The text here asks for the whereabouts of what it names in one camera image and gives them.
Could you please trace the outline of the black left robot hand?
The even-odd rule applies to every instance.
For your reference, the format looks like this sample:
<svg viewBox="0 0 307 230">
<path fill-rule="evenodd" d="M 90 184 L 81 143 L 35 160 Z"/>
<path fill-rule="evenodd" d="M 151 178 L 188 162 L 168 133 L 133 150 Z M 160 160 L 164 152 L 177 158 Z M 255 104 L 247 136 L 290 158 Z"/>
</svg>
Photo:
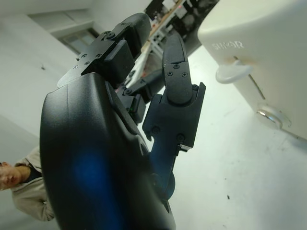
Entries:
<svg viewBox="0 0 307 230">
<path fill-rule="evenodd" d="M 176 228 L 173 168 L 194 146 L 206 87 L 178 34 L 159 70 L 123 85 L 150 30 L 137 13 L 100 34 L 44 100 L 42 174 L 62 230 Z"/>
</svg>

